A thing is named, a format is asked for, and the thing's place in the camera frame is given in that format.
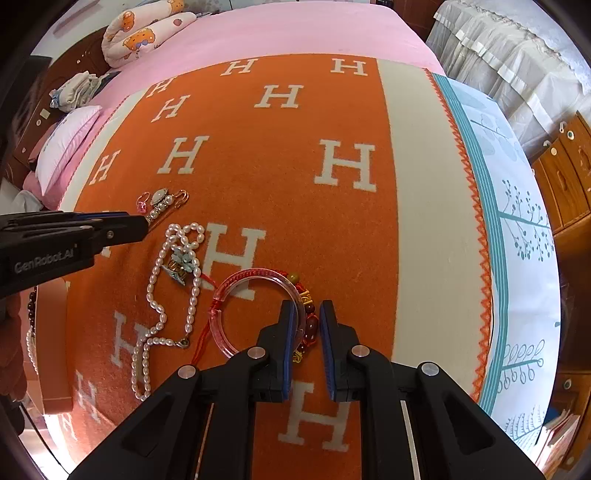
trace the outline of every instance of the orange zigzag stitching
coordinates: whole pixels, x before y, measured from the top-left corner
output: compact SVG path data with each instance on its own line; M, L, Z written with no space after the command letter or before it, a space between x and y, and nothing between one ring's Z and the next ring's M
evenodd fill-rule
M476 179L474 177L474 172L472 171L472 165L470 163L470 158L468 157L468 152L466 151L466 146L464 145L464 141L462 140L462 135L460 133L459 128L457 127L456 121L453 117L452 111L439 88L439 85L435 81L433 74L424 69L431 85L433 85L433 89L441 102L441 105L447 115L447 120L449 121L449 125L452 129L453 136L456 140L457 149L460 153L460 158L462 159L462 163L464 165L464 171L466 172L466 179L468 180L468 185L470 187L470 191L472 192L472 206L474 211L476 212L474 217L478 223L478 233L480 233L480 237L478 241L482 245L482 248L479 250L480 256L482 257L482 261L480 262L480 267L482 268L482 275L480 278L484 282L484 286L481 288L481 292L484 295L484 299L480 302L482 305L482 313L480 314L480 318L482 319L482 326L480 327L480 334L481 339L478 342L480 346L480 353L477 356L479 365L475 370L476 379L472 382L473 391L470 394L472 400L478 401L480 398L480 392L482 391L482 385L484 383L484 377L486 374L486 364L488 362L488 354L490 351L489 340L491 336L491 323L492 323L492 277L491 277L491 259L488 252L488 237L486 234L486 227L484 223L484 214L482 211L482 204L480 202L480 195L478 193L478 186L476 185Z

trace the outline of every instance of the pink bed sheet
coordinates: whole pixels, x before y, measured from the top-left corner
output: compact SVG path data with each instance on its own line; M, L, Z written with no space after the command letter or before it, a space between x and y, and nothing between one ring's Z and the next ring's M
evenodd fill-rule
M41 200L57 208L92 139L122 100L175 75L210 65L289 53L334 53L399 61L444 74L435 54L393 11L372 4L311 1L257 5L198 19L117 75L90 103L103 111L56 185ZM25 181L35 196L32 176Z

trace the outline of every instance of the pink pillow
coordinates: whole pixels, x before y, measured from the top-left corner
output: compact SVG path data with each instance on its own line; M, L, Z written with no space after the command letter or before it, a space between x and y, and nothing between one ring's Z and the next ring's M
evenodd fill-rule
M99 105L77 108L68 113L51 133L39 153L35 170L42 195L57 181L101 110Z

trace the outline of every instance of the human hand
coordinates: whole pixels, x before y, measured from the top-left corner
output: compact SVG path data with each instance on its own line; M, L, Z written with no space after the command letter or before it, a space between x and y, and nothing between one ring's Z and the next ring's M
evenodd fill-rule
M21 347L21 296L6 299L6 318L0 323L0 395L22 400L27 393L27 378L23 368Z

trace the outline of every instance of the black cable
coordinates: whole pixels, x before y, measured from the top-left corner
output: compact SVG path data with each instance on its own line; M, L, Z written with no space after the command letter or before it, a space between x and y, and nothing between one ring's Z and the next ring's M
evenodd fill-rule
M27 411L27 409L24 407L24 405L22 403L21 403L21 410L25 414L25 416L29 419L29 423L31 425L33 425L33 429L37 433L37 436L39 437L39 439L41 440L42 444L45 446L45 448L47 449L47 451L50 453L50 455L53 457L53 459L57 462L57 464L59 466L61 466L61 469L64 470L65 473L67 473L68 475L70 475L70 472L64 468L64 466L60 463L60 461L57 459L57 457L55 456L55 454L51 451L51 449L49 448L49 445L47 444L47 442L43 438L43 435L41 435L41 432L39 432L39 429L37 428L37 425L35 425L33 423L33 419L31 418L31 416L29 415L29 412Z

